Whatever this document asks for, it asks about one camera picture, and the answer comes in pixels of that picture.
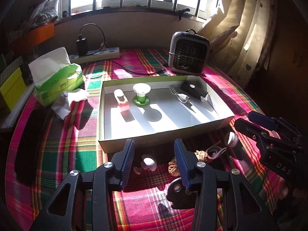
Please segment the black rectangular power bank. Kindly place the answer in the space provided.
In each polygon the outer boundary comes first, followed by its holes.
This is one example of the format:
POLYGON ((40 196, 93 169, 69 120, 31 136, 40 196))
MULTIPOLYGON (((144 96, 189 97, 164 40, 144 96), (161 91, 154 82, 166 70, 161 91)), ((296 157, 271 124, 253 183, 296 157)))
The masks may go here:
POLYGON ((181 84, 181 89, 187 92, 193 98, 199 99, 202 102, 207 100, 208 92, 188 81, 185 81, 181 84))

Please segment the black charger adapter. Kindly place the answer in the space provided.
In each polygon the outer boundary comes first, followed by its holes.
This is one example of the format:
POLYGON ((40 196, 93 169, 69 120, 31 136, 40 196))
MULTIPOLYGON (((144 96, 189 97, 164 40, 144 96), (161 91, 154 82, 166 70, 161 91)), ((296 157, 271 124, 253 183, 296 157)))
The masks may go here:
POLYGON ((77 53, 79 56, 87 55, 89 51, 87 38, 84 38, 82 34, 78 35, 78 40, 76 41, 77 53))

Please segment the white mushroom night light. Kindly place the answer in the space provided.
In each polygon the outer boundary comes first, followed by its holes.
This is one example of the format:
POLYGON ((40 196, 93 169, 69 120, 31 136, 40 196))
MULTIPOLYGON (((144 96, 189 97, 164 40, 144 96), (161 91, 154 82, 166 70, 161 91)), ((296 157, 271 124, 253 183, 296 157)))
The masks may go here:
POLYGON ((141 161, 141 166, 134 166, 133 170, 137 175, 141 174, 141 170, 154 172, 157 169, 157 162, 155 159, 150 157, 145 157, 141 161))

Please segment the orange box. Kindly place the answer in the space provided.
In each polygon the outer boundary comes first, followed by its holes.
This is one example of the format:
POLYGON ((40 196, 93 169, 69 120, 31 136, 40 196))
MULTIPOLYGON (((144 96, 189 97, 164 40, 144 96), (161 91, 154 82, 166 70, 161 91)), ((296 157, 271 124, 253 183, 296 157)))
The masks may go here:
POLYGON ((54 23, 48 23, 17 38, 9 45, 8 49, 16 55, 24 55, 30 52, 35 46, 54 37, 54 35, 54 23))

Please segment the white round cap device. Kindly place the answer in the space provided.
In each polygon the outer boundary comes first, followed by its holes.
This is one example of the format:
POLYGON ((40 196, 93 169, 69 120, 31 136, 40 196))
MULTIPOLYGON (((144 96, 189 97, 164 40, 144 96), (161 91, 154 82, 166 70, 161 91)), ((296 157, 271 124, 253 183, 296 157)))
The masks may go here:
POLYGON ((230 131, 224 137, 224 144, 228 148, 234 148, 238 144, 239 137, 236 133, 230 131))

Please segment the white power strip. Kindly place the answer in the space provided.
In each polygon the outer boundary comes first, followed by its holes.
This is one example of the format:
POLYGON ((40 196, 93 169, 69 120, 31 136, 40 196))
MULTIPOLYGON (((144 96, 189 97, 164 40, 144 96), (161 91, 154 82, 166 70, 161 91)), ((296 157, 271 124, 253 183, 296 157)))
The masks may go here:
POLYGON ((108 48, 104 51, 99 51, 98 53, 93 54, 95 51, 90 51, 90 55, 87 56, 78 56, 78 55, 70 55, 69 59, 71 63, 76 64, 84 64, 88 62, 96 62, 100 60, 107 59, 118 59, 120 57, 120 48, 108 48))

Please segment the cream heart curtain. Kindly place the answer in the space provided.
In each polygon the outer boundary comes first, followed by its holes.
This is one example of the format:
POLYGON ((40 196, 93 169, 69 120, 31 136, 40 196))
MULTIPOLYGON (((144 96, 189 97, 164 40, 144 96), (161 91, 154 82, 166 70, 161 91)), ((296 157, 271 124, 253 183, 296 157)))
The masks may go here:
POLYGON ((210 41, 209 62, 245 88, 268 67, 277 0, 219 0, 198 34, 210 41))

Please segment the white plastic bags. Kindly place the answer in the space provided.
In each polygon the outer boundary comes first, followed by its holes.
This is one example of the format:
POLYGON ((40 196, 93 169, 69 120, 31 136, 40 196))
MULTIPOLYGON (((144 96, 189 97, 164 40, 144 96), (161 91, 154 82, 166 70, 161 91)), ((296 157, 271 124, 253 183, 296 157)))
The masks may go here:
POLYGON ((31 14, 28 27, 36 28, 59 19, 59 0, 45 0, 31 14))

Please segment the green tissue pack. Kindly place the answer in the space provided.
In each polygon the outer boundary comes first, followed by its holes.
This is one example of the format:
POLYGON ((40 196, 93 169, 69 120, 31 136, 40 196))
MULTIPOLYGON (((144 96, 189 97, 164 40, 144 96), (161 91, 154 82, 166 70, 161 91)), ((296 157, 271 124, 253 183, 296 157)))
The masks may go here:
POLYGON ((84 84, 81 66, 70 62, 64 47, 35 59, 29 69, 35 84, 34 97, 43 106, 53 104, 62 92, 84 84))

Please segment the grey mini heater fan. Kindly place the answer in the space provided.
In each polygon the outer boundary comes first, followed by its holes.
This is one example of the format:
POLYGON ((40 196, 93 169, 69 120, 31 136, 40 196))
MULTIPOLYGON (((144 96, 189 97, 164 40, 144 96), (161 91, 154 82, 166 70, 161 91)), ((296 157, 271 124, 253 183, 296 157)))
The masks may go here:
POLYGON ((173 34, 168 66, 174 73, 201 75, 210 51, 210 42, 194 30, 178 31, 173 34))

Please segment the green white round lamp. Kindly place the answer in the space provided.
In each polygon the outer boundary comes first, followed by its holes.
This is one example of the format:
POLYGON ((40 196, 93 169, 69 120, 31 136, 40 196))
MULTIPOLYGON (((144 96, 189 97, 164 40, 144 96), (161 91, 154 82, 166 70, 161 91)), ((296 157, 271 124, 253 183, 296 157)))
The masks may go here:
POLYGON ((133 97, 133 102, 137 106, 144 106, 150 102, 147 94, 151 91, 151 86, 146 83, 137 83, 133 85, 133 91, 136 95, 133 97))

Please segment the plaid bed sheet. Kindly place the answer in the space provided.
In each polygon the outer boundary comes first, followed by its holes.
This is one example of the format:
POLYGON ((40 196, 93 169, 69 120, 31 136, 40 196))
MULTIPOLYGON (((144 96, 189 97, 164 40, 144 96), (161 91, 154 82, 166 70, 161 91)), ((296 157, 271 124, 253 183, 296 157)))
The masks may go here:
MULTIPOLYGON (((162 68, 168 61, 168 51, 160 49, 121 50, 116 60, 125 68, 138 73, 152 73, 162 68)), ((23 230, 29 230, 35 217, 44 206, 56 187, 72 170, 91 171, 108 160, 97 141, 97 122, 99 93, 101 82, 111 79, 130 78, 131 75, 110 61, 87 64, 82 68, 86 76, 85 89, 90 98, 85 102, 72 104, 72 112, 61 121, 52 116, 45 128, 39 153, 38 171, 33 184, 26 186, 16 179, 14 163, 17 148, 31 112, 41 105, 32 96, 27 102, 13 138, 10 142, 6 173, 6 206, 17 224, 23 230)), ((251 111, 262 112, 254 101, 233 81, 213 65, 207 66, 202 78, 213 86, 235 114, 235 119, 246 118, 251 111)), ((228 131, 234 131, 232 120, 230 127, 184 139, 187 148, 206 150, 212 144, 220 142, 228 131)), ((239 134, 239 149, 228 150, 217 162, 220 170, 239 169, 259 193, 272 213, 276 202, 285 188, 285 181, 258 161, 260 153, 255 142, 239 134)), ((163 158, 167 151, 173 153, 173 144, 162 146, 163 158)), ((191 230, 194 210, 174 210, 167 201, 167 187, 174 179, 168 173, 168 162, 162 161, 154 175, 145 173, 137 176, 131 173, 124 192, 113 194, 115 215, 119 230, 191 230)))

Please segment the brown walnut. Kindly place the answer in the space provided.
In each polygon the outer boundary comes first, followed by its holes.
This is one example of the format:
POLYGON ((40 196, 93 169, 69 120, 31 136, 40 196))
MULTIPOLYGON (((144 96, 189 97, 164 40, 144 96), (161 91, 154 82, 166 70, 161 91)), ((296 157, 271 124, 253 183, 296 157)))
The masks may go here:
POLYGON ((208 154, 206 151, 195 151, 194 154, 196 155, 198 161, 207 163, 208 161, 208 154))
POLYGON ((171 161, 168 164, 168 171, 169 174, 173 177, 179 177, 180 176, 180 172, 178 170, 178 166, 177 166, 177 160, 175 157, 173 157, 171 159, 171 161))

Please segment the green white cardboard box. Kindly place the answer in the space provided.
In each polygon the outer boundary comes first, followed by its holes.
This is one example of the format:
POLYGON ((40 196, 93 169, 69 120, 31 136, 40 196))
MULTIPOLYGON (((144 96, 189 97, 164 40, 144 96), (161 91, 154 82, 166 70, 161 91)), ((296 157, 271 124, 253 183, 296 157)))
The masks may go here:
POLYGON ((109 80, 102 83, 99 109, 99 144, 105 153, 123 149, 127 139, 136 148, 172 142, 226 127, 235 116, 213 86, 197 76, 137 77, 109 80), (188 81, 208 92, 204 102, 181 89, 188 81), (137 106, 133 85, 151 86, 150 102, 137 106), (121 112, 114 91, 121 89, 130 109, 121 112))

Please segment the black round gadget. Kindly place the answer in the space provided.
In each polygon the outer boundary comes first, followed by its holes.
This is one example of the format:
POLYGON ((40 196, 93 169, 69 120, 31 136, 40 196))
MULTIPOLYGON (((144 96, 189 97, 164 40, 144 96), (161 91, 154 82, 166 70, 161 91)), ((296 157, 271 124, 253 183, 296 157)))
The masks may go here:
POLYGON ((197 191, 188 191, 182 183, 182 178, 176 178, 168 187, 167 200, 171 202, 172 209, 194 209, 197 191))

